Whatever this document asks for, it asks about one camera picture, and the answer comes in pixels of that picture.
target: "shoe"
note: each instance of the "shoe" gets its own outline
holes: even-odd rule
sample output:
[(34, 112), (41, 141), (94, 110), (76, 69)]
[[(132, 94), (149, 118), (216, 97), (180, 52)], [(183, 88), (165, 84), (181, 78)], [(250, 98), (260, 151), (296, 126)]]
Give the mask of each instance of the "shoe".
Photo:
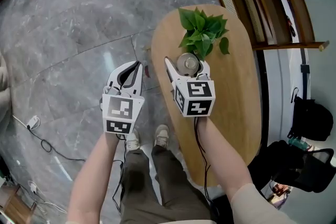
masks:
[(169, 128), (167, 125), (161, 124), (155, 131), (154, 146), (158, 145), (167, 148), (169, 143)]
[(140, 138), (138, 131), (134, 128), (133, 132), (126, 137), (127, 151), (135, 151), (140, 148)]

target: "floor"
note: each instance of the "floor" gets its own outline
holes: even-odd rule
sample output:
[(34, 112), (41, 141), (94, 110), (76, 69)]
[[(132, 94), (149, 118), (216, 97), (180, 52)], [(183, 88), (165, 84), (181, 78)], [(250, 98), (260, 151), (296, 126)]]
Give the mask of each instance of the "floor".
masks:
[[(149, 66), (150, 77), (143, 79), (146, 102), (136, 123), (149, 151), (156, 126), (171, 127), (151, 64), (153, 29), (169, 11), (204, 3), (219, 4), (218, 0), (2, 0), (0, 51), (11, 80), (14, 115), (24, 122), (38, 115), (38, 135), (69, 157), (87, 158), (102, 133), (98, 104), (109, 73), (137, 59)], [(171, 149), (183, 163), (175, 138)], [(44, 152), (17, 122), (0, 137), (0, 154), (20, 184), (27, 187), (33, 180), (47, 199), (67, 208), (81, 163)], [(115, 158), (122, 157), (120, 143)], [(112, 202), (119, 172), (113, 166), (102, 223), (119, 223)], [(45, 212), (37, 209), (34, 223), (65, 222), (65, 214), (41, 207)]]

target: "power adapter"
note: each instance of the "power adapter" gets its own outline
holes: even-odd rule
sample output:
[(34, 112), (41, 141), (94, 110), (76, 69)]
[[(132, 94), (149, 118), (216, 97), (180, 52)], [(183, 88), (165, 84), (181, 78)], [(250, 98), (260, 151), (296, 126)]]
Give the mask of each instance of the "power adapter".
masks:
[(33, 116), (27, 123), (27, 128), (29, 130), (36, 129), (40, 126), (40, 119), (37, 115)]
[(37, 194), (37, 186), (33, 182), (29, 182), (30, 191), (34, 194)]

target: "beige sleeve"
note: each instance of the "beige sleeve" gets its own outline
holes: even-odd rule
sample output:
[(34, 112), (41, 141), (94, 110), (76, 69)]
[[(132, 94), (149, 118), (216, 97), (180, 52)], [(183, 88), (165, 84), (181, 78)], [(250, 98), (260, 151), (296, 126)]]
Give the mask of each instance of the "beige sleeve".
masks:
[(253, 184), (247, 184), (236, 192), (231, 207), (235, 224), (296, 224), (269, 204)]

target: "potted plant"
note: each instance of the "potted plant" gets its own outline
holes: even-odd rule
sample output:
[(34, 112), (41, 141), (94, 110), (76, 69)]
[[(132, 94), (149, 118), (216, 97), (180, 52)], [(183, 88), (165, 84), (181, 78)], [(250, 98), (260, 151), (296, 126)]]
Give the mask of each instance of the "potted plant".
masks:
[[(214, 41), (220, 38), (228, 30), (225, 29), (226, 19), (223, 16), (213, 15), (207, 17), (205, 12), (195, 10), (178, 9), (181, 24), (185, 33), (180, 46), (186, 48), (187, 52), (195, 53), (200, 60), (204, 60), (214, 47)], [(220, 40), (219, 48), (222, 54), (229, 54), (229, 40), (223, 37)]]

